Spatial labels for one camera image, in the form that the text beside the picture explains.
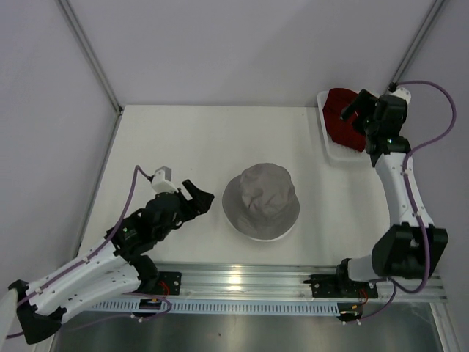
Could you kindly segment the red bucket hat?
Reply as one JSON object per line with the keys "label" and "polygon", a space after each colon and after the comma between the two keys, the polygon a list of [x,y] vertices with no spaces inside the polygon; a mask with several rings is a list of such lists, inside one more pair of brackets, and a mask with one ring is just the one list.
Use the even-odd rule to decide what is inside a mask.
{"label": "red bucket hat", "polygon": [[328,92],[325,105],[322,108],[325,127],[332,141],[348,147],[356,152],[363,152],[366,146],[365,137],[360,135],[352,126],[357,112],[347,120],[341,119],[342,111],[356,99],[358,94],[350,89],[333,88]]}

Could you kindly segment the grey bucket hat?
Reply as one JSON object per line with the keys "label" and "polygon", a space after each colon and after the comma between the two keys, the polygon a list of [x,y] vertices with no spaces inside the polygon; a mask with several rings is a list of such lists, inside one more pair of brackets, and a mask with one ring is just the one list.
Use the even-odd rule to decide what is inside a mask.
{"label": "grey bucket hat", "polygon": [[230,180],[221,204],[227,220],[235,224],[296,223],[300,214],[290,173],[273,163],[255,164]]}

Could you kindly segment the white bucket hat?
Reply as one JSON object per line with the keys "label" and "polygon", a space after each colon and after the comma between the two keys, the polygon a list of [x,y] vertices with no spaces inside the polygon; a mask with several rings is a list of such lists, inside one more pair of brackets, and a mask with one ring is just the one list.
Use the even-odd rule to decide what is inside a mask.
{"label": "white bucket hat", "polygon": [[237,224],[227,222],[238,233],[245,237],[258,242],[274,242],[288,236],[295,228],[296,223],[279,223],[279,224],[251,224],[238,222]]}

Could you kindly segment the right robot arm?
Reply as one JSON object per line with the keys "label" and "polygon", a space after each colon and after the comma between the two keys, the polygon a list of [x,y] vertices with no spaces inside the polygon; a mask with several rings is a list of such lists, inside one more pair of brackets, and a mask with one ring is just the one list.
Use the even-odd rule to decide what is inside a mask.
{"label": "right robot arm", "polygon": [[448,243],[448,233],[428,214],[413,173],[416,148],[401,135],[407,119],[409,92],[397,89],[374,96],[362,89],[343,109],[342,120],[366,140],[366,153],[385,192],[390,227],[370,255],[346,258],[336,267],[334,287],[351,296],[361,282],[392,282],[407,294],[420,293]]}

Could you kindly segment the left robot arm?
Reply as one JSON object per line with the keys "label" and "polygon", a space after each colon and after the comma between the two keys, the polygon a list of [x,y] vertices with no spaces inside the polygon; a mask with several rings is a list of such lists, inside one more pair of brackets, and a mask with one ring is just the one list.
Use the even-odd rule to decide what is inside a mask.
{"label": "left robot arm", "polygon": [[88,252],[35,282],[17,280],[17,318],[29,345],[48,339],[69,320],[102,301],[127,293],[156,294],[160,271],[147,252],[168,234],[206,214],[214,195],[190,180],[161,191],[144,207],[121,217]]}

